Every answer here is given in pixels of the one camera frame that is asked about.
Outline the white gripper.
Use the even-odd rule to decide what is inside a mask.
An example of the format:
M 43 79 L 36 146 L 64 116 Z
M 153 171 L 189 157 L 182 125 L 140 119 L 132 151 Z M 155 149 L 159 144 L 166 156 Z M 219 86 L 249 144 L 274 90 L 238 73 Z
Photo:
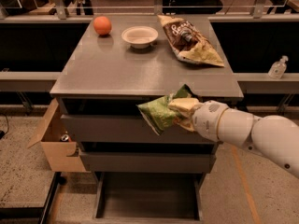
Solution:
M 205 139 L 219 141 L 218 124 L 222 114 L 229 109 L 227 104 L 216 101 L 201 103 L 196 98 L 176 98 L 168 107 L 186 118 L 175 120 L 181 128 L 189 132 L 197 131 Z

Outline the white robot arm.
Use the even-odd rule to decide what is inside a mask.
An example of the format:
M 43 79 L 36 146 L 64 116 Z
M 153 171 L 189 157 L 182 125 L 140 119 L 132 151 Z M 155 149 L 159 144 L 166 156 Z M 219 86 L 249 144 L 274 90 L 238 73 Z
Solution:
M 168 107 L 185 120 L 180 125 L 205 139 L 263 156 L 299 177 L 299 126 L 285 117 L 258 117 L 216 101 L 177 98 Z

